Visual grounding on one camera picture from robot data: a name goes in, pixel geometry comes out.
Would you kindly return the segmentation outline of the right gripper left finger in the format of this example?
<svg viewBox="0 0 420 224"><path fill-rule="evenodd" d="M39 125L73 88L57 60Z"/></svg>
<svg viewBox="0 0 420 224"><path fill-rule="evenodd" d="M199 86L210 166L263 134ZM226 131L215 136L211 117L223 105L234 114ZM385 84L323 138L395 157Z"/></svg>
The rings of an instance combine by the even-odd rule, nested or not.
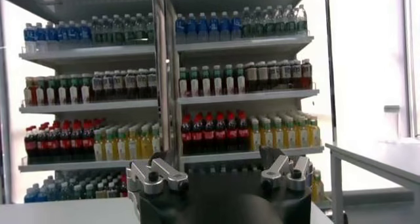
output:
<svg viewBox="0 0 420 224"><path fill-rule="evenodd" d="M187 192L190 186L186 173L157 156L153 156L148 162L132 161L126 168L126 176L129 192L142 191L146 195L161 194L165 185L175 192Z"/></svg>

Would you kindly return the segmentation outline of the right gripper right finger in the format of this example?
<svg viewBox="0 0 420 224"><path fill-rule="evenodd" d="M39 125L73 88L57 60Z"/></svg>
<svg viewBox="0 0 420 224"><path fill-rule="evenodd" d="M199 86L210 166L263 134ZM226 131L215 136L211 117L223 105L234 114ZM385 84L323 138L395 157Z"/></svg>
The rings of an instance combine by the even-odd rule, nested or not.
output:
<svg viewBox="0 0 420 224"><path fill-rule="evenodd" d="M312 162L306 156L292 160L280 149L260 146L264 169L261 172L261 187L265 192L285 186L292 191L304 191L312 185Z"/></svg>

